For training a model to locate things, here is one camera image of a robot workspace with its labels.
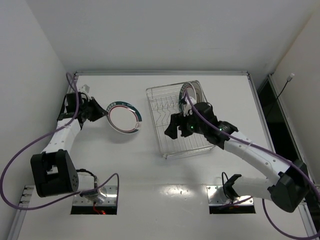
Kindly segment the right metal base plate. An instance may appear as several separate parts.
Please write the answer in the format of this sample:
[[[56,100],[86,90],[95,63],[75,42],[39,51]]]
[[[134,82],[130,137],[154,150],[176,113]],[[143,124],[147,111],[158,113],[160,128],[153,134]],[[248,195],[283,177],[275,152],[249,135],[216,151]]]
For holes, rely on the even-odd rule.
[[[254,200],[248,195],[236,197],[235,200],[230,200],[224,195],[222,185],[207,185],[207,198],[210,207],[221,207],[224,205],[235,206],[253,206]]]

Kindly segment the metal wire dish rack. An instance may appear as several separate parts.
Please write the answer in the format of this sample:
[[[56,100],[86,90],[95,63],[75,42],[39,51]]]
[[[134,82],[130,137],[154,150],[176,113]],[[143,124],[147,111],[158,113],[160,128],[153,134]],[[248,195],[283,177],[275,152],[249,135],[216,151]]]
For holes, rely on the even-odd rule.
[[[146,97],[152,119],[156,141],[160,154],[168,157],[182,157],[200,154],[210,151],[214,145],[209,143],[202,135],[193,134],[188,137],[177,136],[171,139],[165,135],[165,130],[170,124],[172,114],[179,110],[179,93],[182,85],[186,82],[167,84],[146,89]]]

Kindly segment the blue floral green plate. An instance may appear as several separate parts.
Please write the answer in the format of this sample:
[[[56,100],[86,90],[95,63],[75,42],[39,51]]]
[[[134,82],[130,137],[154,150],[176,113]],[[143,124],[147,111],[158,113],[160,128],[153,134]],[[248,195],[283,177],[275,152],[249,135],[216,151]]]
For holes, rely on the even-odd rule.
[[[199,97],[198,97],[199,102],[203,102],[204,101],[204,95],[203,95],[203,89],[201,87],[201,85],[199,86]]]

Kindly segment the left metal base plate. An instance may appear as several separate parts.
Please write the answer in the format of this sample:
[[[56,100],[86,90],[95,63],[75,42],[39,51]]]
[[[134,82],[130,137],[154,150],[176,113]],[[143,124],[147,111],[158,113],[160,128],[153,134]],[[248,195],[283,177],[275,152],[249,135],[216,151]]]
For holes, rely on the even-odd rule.
[[[72,205],[88,207],[95,203],[98,207],[115,207],[117,205],[117,190],[115,185],[103,186],[98,190],[77,194],[73,197]]]

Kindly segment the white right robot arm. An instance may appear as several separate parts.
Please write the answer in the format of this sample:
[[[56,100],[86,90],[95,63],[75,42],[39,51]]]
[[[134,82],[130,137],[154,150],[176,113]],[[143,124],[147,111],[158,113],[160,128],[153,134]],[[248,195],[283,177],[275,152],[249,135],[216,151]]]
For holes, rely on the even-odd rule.
[[[185,112],[174,113],[164,134],[175,140],[178,136],[200,134],[214,146],[247,162],[264,178],[248,178],[234,174],[216,191],[216,203],[231,205],[242,196],[272,201],[281,210],[292,213],[310,191],[303,177],[307,166],[300,160],[284,161],[255,147],[238,128],[218,120],[207,102],[188,106]]]

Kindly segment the white plate with grey rim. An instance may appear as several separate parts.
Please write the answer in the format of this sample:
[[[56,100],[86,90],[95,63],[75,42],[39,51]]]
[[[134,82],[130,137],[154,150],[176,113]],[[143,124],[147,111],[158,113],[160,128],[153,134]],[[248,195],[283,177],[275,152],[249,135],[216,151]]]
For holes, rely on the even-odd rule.
[[[194,88],[194,90],[191,92],[190,96],[191,96],[193,99],[195,99],[197,103],[199,103],[199,86],[200,86],[200,84],[199,84],[198,81],[190,81],[189,83],[190,83],[190,84],[193,86],[193,88]]]

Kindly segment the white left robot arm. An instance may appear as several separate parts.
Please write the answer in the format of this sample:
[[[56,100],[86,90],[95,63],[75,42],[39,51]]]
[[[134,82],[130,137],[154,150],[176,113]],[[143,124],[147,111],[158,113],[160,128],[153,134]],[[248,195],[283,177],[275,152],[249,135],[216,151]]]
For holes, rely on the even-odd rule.
[[[57,118],[57,132],[39,154],[30,159],[37,194],[41,198],[74,193],[79,188],[79,178],[71,160],[70,151],[86,121],[95,122],[107,115],[94,97],[84,92],[65,95]]]

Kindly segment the green rimmed plate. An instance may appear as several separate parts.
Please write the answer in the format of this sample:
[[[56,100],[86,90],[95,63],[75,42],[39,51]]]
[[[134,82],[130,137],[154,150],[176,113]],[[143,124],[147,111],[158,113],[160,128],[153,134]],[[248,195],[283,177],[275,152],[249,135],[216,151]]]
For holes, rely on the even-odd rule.
[[[114,101],[108,105],[106,112],[110,126],[121,134],[136,134],[142,127],[140,112],[128,102]]]
[[[186,93],[188,93],[191,99],[197,100],[194,86],[190,82],[185,82],[179,91],[178,107],[180,112],[184,111],[184,107],[187,104],[187,101],[185,100]]]

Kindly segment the metal base plate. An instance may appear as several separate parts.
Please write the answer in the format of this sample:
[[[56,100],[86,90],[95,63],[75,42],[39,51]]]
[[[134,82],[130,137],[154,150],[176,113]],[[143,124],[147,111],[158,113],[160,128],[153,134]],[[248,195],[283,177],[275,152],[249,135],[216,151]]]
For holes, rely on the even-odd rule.
[[[224,195],[222,185],[207,185],[207,198],[210,207],[221,207],[224,205],[235,206],[253,206],[254,200],[248,195],[236,197],[235,200],[230,200]]]
[[[77,194],[73,197],[72,205],[88,207],[95,203],[98,207],[115,207],[117,205],[117,190],[115,185],[103,186],[98,190]]]

